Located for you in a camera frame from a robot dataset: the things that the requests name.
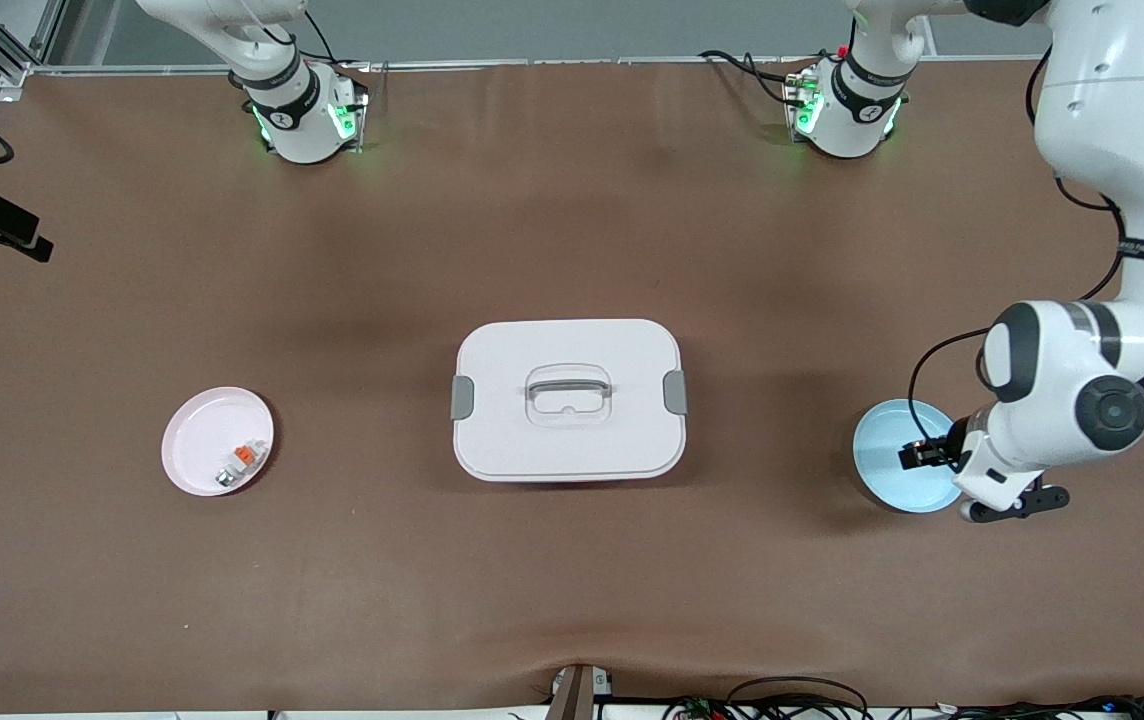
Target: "light blue plate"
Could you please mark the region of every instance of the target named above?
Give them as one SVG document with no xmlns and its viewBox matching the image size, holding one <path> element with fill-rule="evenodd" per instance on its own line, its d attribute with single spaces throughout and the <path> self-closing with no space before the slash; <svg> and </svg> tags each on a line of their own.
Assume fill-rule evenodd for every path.
<svg viewBox="0 0 1144 720">
<path fill-rule="evenodd" d="M 953 424 L 940 410 L 924 402 L 915 399 L 914 409 L 932 437 L 943 436 Z M 959 500 L 960 491 L 950 482 L 953 470 L 947 466 L 901 469 L 897 452 L 906 443 L 922 438 L 923 433 L 909 418 L 909 404 L 905 399 L 879 402 L 856 425 L 852 436 L 856 470 L 879 500 L 898 511 L 937 512 Z"/>
</svg>

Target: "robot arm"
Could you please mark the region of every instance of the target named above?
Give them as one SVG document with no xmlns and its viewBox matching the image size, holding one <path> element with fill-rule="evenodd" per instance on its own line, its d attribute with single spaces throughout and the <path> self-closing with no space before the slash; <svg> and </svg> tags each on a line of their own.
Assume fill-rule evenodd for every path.
<svg viewBox="0 0 1144 720">
<path fill-rule="evenodd" d="M 292 163 L 319 163 L 362 142 L 367 92 L 329 65 L 302 58 L 279 23 L 305 0 L 137 0 L 153 18 L 206 45 L 252 98 L 261 135 Z"/>
<path fill-rule="evenodd" d="M 966 507 L 974 520 L 1040 511 L 1023 505 L 1043 470 L 1144 436 L 1144 3 L 1043 3 L 1052 54 L 1035 141 L 1120 209 L 1122 280 L 1107 302 L 1019 302 L 994 322 L 984 365 L 998 401 L 939 440 L 953 482 L 984 505 Z"/>
<path fill-rule="evenodd" d="M 787 97 L 791 130 L 819 150 L 857 158 L 892 129 L 901 90 L 927 38 L 912 26 L 928 14 L 967 13 L 964 0 L 843 0 L 852 13 L 852 40 L 842 58 L 824 56 L 801 73 Z"/>
</svg>

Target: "gray latch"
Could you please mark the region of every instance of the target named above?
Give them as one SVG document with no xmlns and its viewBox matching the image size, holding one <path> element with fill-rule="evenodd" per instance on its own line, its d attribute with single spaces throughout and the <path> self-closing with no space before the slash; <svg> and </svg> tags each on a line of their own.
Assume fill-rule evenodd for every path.
<svg viewBox="0 0 1144 720">
<path fill-rule="evenodd" d="M 688 414 L 688 385 L 683 382 L 683 370 L 672 370 L 660 379 L 665 396 L 665 410 L 675 416 Z"/>
<path fill-rule="evenodd" d="M 475 413 L 475 381 L 466 375 L 452 378 L 452 419 L 464 420 Z"/>
</svg>

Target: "brown table surface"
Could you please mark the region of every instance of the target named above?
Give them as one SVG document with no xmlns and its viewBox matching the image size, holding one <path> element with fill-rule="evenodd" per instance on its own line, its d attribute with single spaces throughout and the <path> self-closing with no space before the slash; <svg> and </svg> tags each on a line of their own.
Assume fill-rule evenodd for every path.
<svg viewBox="0 0 1144 720">
<path fill-rule="evenodd" d="M 224 78 L 32 78 L 0 192 L 0 711 L 462 707 L 805 673 L 876 703 L 1144 693 L 1144 443 L 996 525 L 880 509 L 851 429 L 947 334 L 1110 264 L 1052 187 L 1028 63 L 929 64 L 876 155 L 794 147 L 754 79 L 696 65 L 378 77 L 367 150 L 262 152 Z M 644 316 L 691 417 L 668 475 L 492 486 L 458 468 L 458 343 Z M 987 401 L 975 345 L 929 365 Z M 170 413 L 255 389 L 255 486 L 197 498 Z"/>
</svg>

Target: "box lid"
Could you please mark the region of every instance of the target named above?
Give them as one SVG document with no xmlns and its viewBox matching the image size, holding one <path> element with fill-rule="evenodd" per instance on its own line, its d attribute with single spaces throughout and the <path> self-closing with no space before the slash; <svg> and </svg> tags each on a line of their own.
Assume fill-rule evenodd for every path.
<svg viewBox="0 0 1144 720">
<path fill-rule="evenodd" d="M 686 412 L 678 343 L 651 321 L 493 323 L 456 356 L 453 441 L 476 478 L 656 477 Z"/>
</svg>

